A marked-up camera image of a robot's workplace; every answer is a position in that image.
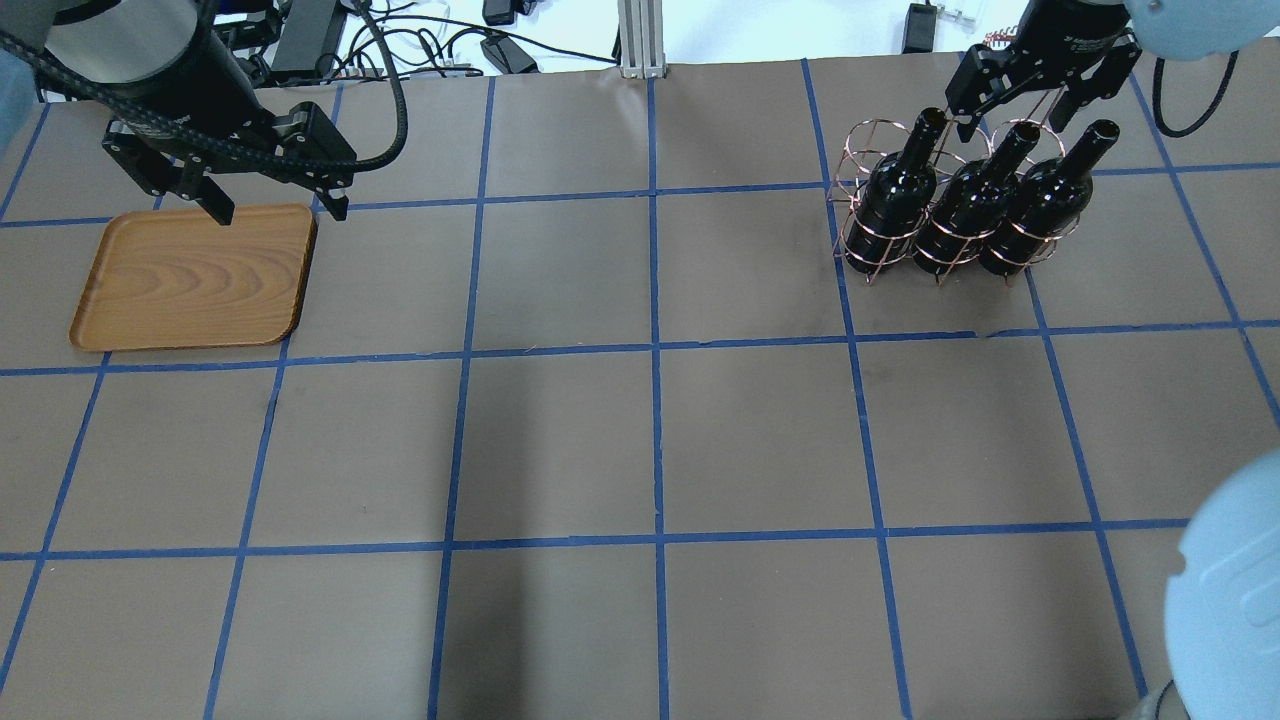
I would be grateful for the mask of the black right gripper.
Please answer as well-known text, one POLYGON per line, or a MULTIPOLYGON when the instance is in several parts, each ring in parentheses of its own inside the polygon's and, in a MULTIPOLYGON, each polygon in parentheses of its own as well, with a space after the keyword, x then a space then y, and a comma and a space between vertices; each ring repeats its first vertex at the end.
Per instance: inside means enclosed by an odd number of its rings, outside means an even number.
POLYGON ((1129 31, 1093 40, 1051 35, 1041 44, 1018 38, 1001 49, 972 45, 946 87, 955 135, 969 143, 986 114, 1039 91, 1060 92, 1050 109, 1050 128, 1061 133, 1080 109, 1115 97, 1139 58, 1129 31))

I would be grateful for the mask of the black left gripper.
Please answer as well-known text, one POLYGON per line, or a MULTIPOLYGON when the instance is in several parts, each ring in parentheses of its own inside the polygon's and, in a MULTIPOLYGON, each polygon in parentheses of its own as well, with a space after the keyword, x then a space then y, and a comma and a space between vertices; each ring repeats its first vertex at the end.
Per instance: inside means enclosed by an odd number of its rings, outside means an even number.
MULTIPOLYGON (((355 161, 356 152, 316 102, 298 102, 283 115, 264 110, 253 119, 234 120, 229 135, 220 140, 230 150, 202 147, 145 122, 132 123, 114 108, 110 113, 101 146, 148 195, 177 193, 186 165, 191 164, 207 176, 259 173, 300 184, 323 192, 323 208, 334 222, 348 217, 344 188, 352 184, 355 172, 321 172, 315 167, 355 161)), ((219 225, 234 220, 236 204, 214 179, 200 181, 196 204, 219 225)))

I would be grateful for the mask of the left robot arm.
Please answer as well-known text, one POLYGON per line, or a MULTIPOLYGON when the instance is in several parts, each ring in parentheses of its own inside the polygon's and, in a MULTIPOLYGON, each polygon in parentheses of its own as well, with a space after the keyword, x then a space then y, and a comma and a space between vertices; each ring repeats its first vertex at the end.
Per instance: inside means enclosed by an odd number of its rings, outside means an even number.
POLYGON ((315 102, 270 113, 248 72, 195 1, 5 1, 3 35, 84 79, 70 94, 105 88, 147 120, 114 114, 101 145, 142 191, 197 204, 216 223, 236 205, 218 174, 259 173, 311 191, 346 218, 355 150, 315 102))

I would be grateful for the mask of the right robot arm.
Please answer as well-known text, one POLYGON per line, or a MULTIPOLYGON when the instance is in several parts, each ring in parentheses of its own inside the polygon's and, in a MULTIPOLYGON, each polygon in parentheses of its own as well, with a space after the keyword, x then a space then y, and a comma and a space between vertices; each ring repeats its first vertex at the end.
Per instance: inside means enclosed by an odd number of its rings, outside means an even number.
MULTIPOLYGON (((1006 47, 972 46, 945 97, 957 135, 970 140, 993 108, 1021 94, 1060 90, 1048 123, 1114 94, 1143 51, 1164 64, 1239 51, 1277 27, 1275 1, 1029 1, 1006 47)), ((1199 507, 1178 547, 1184 566, 1167 579, 1165 688, 1134 719, 1156 719, 1172 694, 1192 719, 1277 716, 1277 455, 1229 477, 1199 507)))

